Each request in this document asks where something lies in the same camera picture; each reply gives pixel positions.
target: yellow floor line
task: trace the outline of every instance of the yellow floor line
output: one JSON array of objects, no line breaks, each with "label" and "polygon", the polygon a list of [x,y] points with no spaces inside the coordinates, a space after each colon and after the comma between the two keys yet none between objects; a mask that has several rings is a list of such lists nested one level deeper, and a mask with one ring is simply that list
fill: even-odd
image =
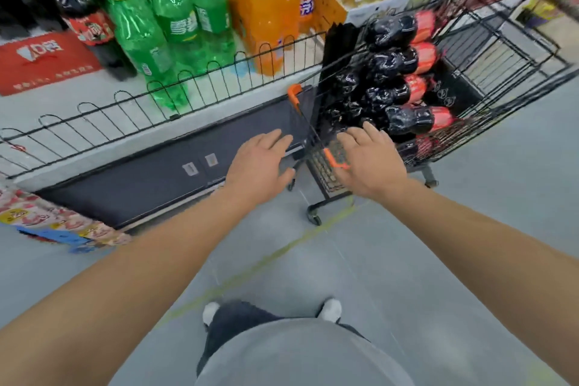
[{"label": "yellow floor line", "polygon": [[155,328],[164,325],[168,322],[171,322],[174,319],[177,319],[180,316],[183,316],[188,311],[197,308],[201,305],[204,305],[212,300],[216,299],[217,297],[223,295],[227,290],[238,287],[243,284],[245,281],[249,280],[252,276],[254,276],[257,272],[263,269],[266,265],[269,265],[272,261],[275,261],[279,257],[285,255],[290,250],[292,250],[298,244],[304,243],[309,239],[314,238],[317,234],[329,229],[338,221],[343,220],[348,215],[353,214],[358,207],[354,206],[354,199],[352,196],[348,197],[349,205],[344,210],[338,212],[334,217],[330,218],[328,221],[323,223],[321,226],[318,226],[314,229],[306,231],[304,235],[302,235],[298,239],[294,239],[292,242],[286,244],[284,247],[276,250],[270,255],[267,255],[261,258],[256,264],[252,265],[248,269],[244,270],[243,272],[234,275],[227,280],[224,280],[219,287],[215,287],[213,289],[209,289],[205,291],[204,294],[200,295],[199,297],[193,299],[191,302],[187,302],[186,304],[180,306],[179,308],[172,309],[167,311],[165,316],[161,318],[161,320],[156,324]]}]

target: cart wire basket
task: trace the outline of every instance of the cart wire basket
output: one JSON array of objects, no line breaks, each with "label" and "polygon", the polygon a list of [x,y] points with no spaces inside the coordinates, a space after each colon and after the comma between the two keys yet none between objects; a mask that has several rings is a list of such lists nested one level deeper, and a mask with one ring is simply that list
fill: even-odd
[{"label": "cart wire basket", "polygon": [[[560,46],[554,40],[525,26],[521,13],[529,0],[519,1],[513,6],[506,0],[428,0],[402,13],[433,11],[436,27],[431,42],[440,57],[436,69],[427,74],[429,91],[424,98],[430,99],[428,105],[444,106],[452,113],[448,126],[395,140],[407,170],[422,172],[428,187],[438,185],[430,163],[579,75],[579,68],[559,56]],[[576,6],[567,0],[546,1],[569,18],[571,27],[577,27]],[[336,74],[364,66],[372,55],[363,40],[368,24],[361,28],[353,51],[334,56],[332,63],[287,92],[297,111],[295,119],[308,128],[304,156],[295,168],[306,163],[324,196],[308,207],[308,219],[318,226],[318,208],[351,194],[334,175],[334,168],[349,165],[326,111],[342,101],[333,94]]]}]

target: black pants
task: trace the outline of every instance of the black pants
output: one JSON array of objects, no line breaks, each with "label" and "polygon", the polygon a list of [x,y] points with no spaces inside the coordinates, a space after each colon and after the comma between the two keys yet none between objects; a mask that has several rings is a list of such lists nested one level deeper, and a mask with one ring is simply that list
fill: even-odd
[{"label": "black pants", "polygon": [[[279,321],[281,318],[267,312],[249,302],[231,301],[223,304],[215,313],[205,341],[205,350],[201,360],[197,365],[197,376],[201,373],[207,360],[227,341],[236,335],[247,331],[254,326],[267,324],[268,322]],[[338,324],[342,328],[352,331],[354,334],[364,338],[356,329],[350,325]]]}]

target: forearm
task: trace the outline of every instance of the forearm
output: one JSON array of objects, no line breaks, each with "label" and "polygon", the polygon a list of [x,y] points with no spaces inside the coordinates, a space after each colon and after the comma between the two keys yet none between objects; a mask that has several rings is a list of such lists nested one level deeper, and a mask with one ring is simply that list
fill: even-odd
[{"label": "forearm", "polygon": [[0,331],[0,384],[107,383],[251,209],[219,190],[80,273]]},{"label": "forearm", "polygon": [[579,265],[531,236],[409,180],[380,203],[521,341],[579,384]]}]

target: hand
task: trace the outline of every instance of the hand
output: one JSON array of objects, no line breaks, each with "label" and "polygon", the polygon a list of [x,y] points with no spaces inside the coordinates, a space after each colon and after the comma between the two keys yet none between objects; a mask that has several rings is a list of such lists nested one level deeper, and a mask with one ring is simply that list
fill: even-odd
[{"label": "hand", "polygon": [[350,169],[335,168],[336,177],[356,195],[380,200],[385,193],[408,182],[406,167],[394,142],[369,122],[349,128],[337,140],[346,151]]},{"label": "hand", "polygon": [[280,161],[293,140],[291,134],[280,139],[281,130],[258,134],[237,151],[225,178],[224,189],[230,190],[256,207],[283,191],[295,175],[288,168],[280,176]]}]

